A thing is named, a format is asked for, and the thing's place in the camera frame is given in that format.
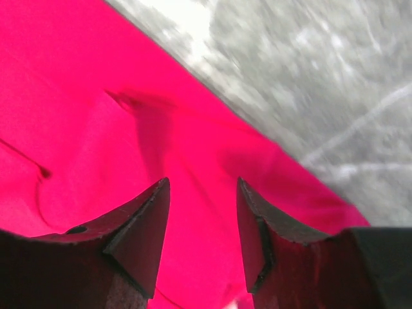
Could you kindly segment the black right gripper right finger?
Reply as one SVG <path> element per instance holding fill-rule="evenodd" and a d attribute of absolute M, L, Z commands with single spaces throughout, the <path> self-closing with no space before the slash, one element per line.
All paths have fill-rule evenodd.
<path fill-rule="evenodd" d="M 247 291 L 255 308 L 411 307 L 411 229 L 355 227 L 329 235 L 237 183 Z"/>

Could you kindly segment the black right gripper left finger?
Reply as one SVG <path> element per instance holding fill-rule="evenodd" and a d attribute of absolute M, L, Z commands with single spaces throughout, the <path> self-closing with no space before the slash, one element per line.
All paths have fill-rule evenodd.
<path fill-rule="evenodd" d="M 34 238 L 1 232 L 2 308 L 145 308 L 170 206 L 163 178 L 116 209 Z"/>

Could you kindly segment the red t shirt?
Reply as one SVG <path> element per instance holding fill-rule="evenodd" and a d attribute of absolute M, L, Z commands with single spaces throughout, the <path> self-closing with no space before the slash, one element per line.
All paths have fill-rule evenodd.
<path fill-rule="evenodd" d="M 323 232 L 368 224 L 107 3 L 2 1 L 1 227 L 64 232 L 164 177 L 151 308 L 252 306 L 238 178 Z"/>

